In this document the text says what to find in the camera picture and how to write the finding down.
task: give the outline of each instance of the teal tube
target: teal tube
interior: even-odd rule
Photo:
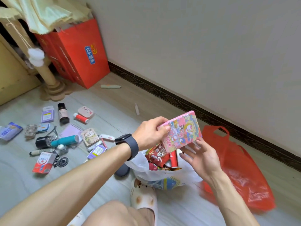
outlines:
[[[60,144],[63,145],[70,145],[73,143],[78,143],[79,142],[79,137],[78,135],[70,136],[70,137],[64,137],[58,140],[54,140],[51,142],[51,147],[57,147]]]

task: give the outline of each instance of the forearm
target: forearm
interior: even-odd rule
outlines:
[[[67,225],[130,156],[123,143],[81,164],[7,212],[0,226]]]
[[[259,226],[229,177],[221,172],[210,184],[227,226]]]

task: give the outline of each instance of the person's left hand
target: person's left hand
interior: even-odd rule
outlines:
[[[157,127],[166,121],[168,121],[168,119],[164,117],[157,117],[149,121],[142,122],[142,124],[133,133],[133,137],[139,146],[139,151],[155,146],[168,134],[170,131],[169,126],[161,127],[160,130],[157,131]]]

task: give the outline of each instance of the smartwatch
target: smartwatch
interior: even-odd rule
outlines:
[[[125,135],[120,136],[120,137],[115,139],[115,144],[116,145],[121,144],[121,143],[127,143],[130,146],[132,155],[128,159],[128,161],[131,160],[132,158],[134,158],[138,154],[139,147],[138,147],[138,144],[137,144],[136,140],[132,136],[132,134],[125,134]]]

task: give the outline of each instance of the dark patterned baseboard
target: dark patterned baseboard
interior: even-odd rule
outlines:
[[[230,135],[234,138],[301,172],[300,157],[295,156],[283,148],[280,148],[258,136],[255,136],[252,133],[249,133],[248,131],[224,120],[223,118],[220,118],[111,62],[109,62],[109,66],[111,72],[119,75],[125,80],[135,84],[138,87],[141,87],[149,93],[169,102],[185,112],[194,110],[197,118],[201,119],[202,121],[210,125],[225,127],[230,132]]]

